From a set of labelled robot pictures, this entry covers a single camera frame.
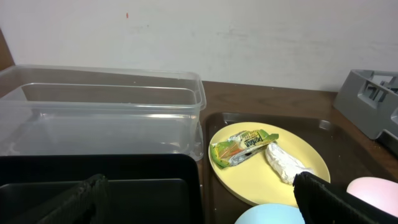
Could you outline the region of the pink bowl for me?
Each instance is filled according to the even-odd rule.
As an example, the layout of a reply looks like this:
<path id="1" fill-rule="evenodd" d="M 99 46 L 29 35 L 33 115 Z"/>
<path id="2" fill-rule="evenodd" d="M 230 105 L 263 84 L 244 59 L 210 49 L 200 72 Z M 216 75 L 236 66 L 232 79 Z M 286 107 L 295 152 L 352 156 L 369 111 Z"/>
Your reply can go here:
<path id="1" fill-rule="evenodd" d="M 397 183 L 377 177 L 360 177 L 351 181 L 346 191 L 362 201 L 397 217 Z"/>

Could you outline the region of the green snack wrapper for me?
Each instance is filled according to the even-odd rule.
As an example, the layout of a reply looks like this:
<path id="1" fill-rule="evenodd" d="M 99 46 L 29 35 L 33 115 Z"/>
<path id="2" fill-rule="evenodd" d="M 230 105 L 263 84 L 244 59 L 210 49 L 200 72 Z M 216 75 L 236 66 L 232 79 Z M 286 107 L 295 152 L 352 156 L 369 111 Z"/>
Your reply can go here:
<path id="1" fill-rule="evenodd" d="M 241 131 L 225 141 L 210 144 L 210 159 L 220 168 L 237 166 L 278 140 L 263 129 Z"/>

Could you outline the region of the light blue bowl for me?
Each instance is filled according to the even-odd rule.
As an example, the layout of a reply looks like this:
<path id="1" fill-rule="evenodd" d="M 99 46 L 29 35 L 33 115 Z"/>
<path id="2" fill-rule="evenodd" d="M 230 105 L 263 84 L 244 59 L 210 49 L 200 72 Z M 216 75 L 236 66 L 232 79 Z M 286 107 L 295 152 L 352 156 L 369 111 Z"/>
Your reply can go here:
<path id="1" fill-rule="evenodd" d="M 305 224 L 305 221 L 296 207 L 267 203 L 245 211 L 235 224 Z"/>

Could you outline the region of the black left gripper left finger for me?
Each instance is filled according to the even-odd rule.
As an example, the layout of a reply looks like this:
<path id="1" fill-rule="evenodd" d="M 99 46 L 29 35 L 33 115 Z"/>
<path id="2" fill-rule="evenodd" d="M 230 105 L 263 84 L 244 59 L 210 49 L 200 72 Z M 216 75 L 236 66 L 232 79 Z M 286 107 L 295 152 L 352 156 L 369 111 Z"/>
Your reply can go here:
<path id="1" fill-rule="evenodd" d="M 11 219 L 11 224 L 95 224 L 109 215 L 109 183 L 96 174 Z"/>

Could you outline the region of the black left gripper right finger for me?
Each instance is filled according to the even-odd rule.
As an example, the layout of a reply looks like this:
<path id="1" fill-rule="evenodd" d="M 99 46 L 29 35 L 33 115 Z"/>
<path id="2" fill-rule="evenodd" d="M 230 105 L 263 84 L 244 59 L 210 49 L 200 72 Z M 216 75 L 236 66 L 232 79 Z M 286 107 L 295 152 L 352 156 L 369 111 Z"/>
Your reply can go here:
<path id="1" fill-rule="evenodd" d="M 397 217 L 309 172 L 297 174 L 293 186 L 306 224 L 397 224 Z"/>

